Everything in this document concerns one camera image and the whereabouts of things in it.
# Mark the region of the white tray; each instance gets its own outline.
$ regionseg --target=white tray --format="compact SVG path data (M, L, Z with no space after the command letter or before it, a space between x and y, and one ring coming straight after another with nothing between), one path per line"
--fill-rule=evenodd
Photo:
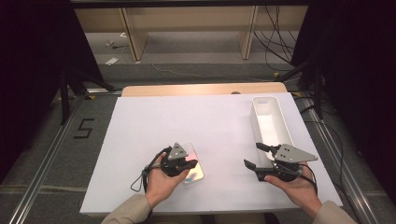
M293 146L290 133L283 118L278 100L273 96L254 97L250 113L254 139L267 146L289 144ZM270 152L259 150L261 167L273 167Z

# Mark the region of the floor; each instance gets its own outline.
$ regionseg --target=floor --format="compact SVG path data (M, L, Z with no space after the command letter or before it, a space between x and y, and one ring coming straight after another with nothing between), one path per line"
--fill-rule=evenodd
M223 75L218 77L217 82L233 82L234 79L229 78L238 76L243 79L241 81L247 82L251 81L252 77L244 77L245 70L240 72L237 68L246 68L246 71L266 71L266 75L254 77L256 79L271 79L274 74L283 74L282 70L291 68L284 60L272 53L266 53L265 47L255 36L253 36L249 59L242 60L236 33L152 33L149 35L142 60L135 62L129 49L125 47L128 42L125 37L120 36L121 34L86 35L105 80L120 85L129 85L129 78L134 77L126 77L122 72L116 71L130 69L127 66L132 65L134 66L132 69L143 69L138 71L144 71L144 75L139 75L141 79L134 82L142 85L154 83L150 78L158 74L163 76L162 80L167 76L177 75L194 77L198 79L196 82L207 82L205 76L211 76L210 71L218 69ZM257 35L266 45L268 41L265 41L263 35L269 37L271 32L258 32ZM290 54L292 54L294 38L297 38L298 32L282 32L281 35L286 45L291 47ZM114 43L107 46L107 41ZM274 44L270 47L282 57L287 57L284 48ZM113 65L105 65L105 62L113 57L119 60ZM235 69L224 73L225 69L233 66ZM296 90L297 79L298 76L285 82L289 91ZM78 211L106 135L112 108L119 94L91 93L90 95L91 98L74 98L73 93L70 92L73 119L66 123L66 127L60 126L61 105L58 96L55 96L53 104L49 106L46 119L39 128L40 131L32 139L30 148L21 154L0 186L0 223L8 223L14 212L21 210L24 211L20 212L21 220L25 223L100 223L102 217L87 217ZM341 151L344 152L343 177L347 177L344 180L346 193L339 190L345 205L343 208L361 223L395 223L394 204L375 180L364 158L359 156L343 121L337 116L326 95L322 102L326 125L316 124L317 116L312 110L307 110L302 116L307 120L306 127L331 179L336 184L340 184L339 156ZM296 104L303 110L312 102L310 99L296 98ZM78 127L84 119L87 124L91 124L95 132L91 133L90 138L77 139L77 136L82 135ZM41 166L42 161L47 161L48 167ZM38 171L42 171L41 178L35 176ZM32 186L37 186L38 190L35 191ZM25 192L28 191L35 192L30 199L25 197ZM364 199L368 205L360 206L361 199ZM31 206L19 209L23 200ZM275 214L280 223L311 221L301 210L275 212Z

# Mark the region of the hand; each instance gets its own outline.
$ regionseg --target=hand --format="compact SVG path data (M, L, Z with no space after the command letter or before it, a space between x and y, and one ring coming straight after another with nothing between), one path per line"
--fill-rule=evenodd
M303 166L303 175L312 179L311 172L305 166ZM322 206L322 203L315 192L314 186L302 178L296 178L293 181L284 182L275 176L268 175L264 180L282 189L293 203L303 208L303 210L305 210L305 212L312 218L315 217Z
M155 162L161 162L165 157L163 153ZM183 171L180 175L170 177L161 168L154 168L148 174L148 189L146 198L151 209L158 203L169 198L175 187L183 181L190 170Z

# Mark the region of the beige sleeve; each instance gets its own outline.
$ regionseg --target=beige sleeve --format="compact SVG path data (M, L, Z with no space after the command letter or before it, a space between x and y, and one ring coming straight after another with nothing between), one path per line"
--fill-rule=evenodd
M315 216L313 224L331 223L349 224L355 223L355 221L343 209L338 207L337 204L327 201L320 207L317 215Z
M150 208L144 195L135 194L122 203L103 220L103 224L138 223L146 220Z

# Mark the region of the gray carpet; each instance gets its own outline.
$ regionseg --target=gray carpet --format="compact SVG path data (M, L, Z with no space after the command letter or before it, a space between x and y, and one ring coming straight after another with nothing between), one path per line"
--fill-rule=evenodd
M100 65L100 69L105 81L116 87L255 82L259 81L257 79L274 79L274 71L266 64L155 64L155 66L162 70L171 70L178 75L158 71L151 64ZM285 64L274 64L272 66L280 69L290 68ZM297 89L296 80L288 81L285 84L289 90ZM92 83L87 83L87 86L97 88ZM118 95L98 94L94 99L87 98L82 102L25 223L100 223L101 217L83 216L78 211L84 198L84 190L90 182L117 97ZM300 110L306 108L304 101L309 101L309 99L296 100ZM356 153L354 142L343 121L332 108L331 101L325 97L323 103L325 103L323 105L324 120L332 127L332 137L337 146L343 147L344 160L347 161L349 168L368 197L380 223L395 223L395 206L375 180L364 158ZM49 149L56 132L60 128L61 111L60 102L55 97L46 119L43 120L35 138L32 139L31 147L21 154L7 178L3 181L0 191L0 223L7 223L10 219L24 188L32 180L35 171ZM309 113L313 112L307 111L302 114L304 120L311 120ZM77 136L83 136L87 133L87 131L78 130L83 119L93 119L85 121L83 125L85 128L92 128L92 132L89 138L78 139ZM324 146L323 140L318 135L316 125L315 123L306 123L331 179L339 184L338 171ZM340 192L340 197L345 205L344 209L358 220L349 206L348 196ZM299 209L275 212L275 214L280 223L311 222L311 219Z

